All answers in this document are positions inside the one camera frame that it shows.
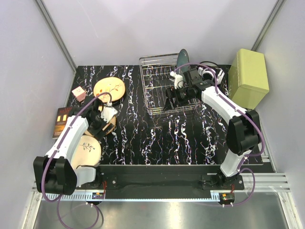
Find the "blue glazed plate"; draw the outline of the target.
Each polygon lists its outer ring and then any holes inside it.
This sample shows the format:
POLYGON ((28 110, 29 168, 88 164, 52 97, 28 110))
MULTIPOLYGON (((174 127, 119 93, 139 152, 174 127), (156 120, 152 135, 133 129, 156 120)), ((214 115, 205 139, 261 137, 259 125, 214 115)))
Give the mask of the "blue glazed plate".
POLYGON ((181 74, 183 72, 186 72, 189 70, 189 65, 182 66, 184 64, 189 63, 189 55, 186 49, 181 49, 178 58, 177 58, 177 63, 176 67, 179 68, 176 72, 181 74))

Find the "beige leaf pattern plate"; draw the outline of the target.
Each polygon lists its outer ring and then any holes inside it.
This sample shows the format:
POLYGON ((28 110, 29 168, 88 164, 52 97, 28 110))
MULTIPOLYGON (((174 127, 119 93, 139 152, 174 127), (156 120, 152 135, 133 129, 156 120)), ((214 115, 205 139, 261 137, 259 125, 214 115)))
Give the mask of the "beige leaf pattern plate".
POLYGON ((111 133, 114 128, 116 127, 116 116, 114 116, 109 123, 106 124, 106 126, 102 129, 103 132, 108 135, 109 133, 111 133))

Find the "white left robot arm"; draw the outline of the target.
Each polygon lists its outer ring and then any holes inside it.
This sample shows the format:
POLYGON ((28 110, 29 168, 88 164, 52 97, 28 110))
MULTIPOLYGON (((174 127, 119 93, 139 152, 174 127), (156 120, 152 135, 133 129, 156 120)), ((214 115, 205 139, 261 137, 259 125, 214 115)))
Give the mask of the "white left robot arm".
POLYGON ((71 109, 64 130, 45 156, 37 156, 33 161, 37 190, 46 195, 71 195, 76 187, 88 184, 97 189, 103 183, 103 177, 96 173, 94 166, 73 168, 72 158, 85 131, 97 139, 103 138, 112 128, 111 120, 118 111, 112 106, 110 93, 106 96, 102 110, 99 96, 92 98, 83 108, 71 109))

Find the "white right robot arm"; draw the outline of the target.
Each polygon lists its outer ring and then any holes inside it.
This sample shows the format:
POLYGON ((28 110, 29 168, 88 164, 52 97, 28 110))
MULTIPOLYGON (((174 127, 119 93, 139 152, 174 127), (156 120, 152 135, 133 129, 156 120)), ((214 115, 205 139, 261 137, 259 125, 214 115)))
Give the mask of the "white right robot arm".
POLYGON ((174 85, 166 89, 165 110, 185 105, 191 99, 200 99, 212 107, 227 123, 226 144, 228 152, 210 186, 229 188, 240 173, 243 162, 262 142, 259 115, 247 111, 229 100, 217 87, 217 80, 203 79, 197 69, 183 73, 170 72, 174 85))

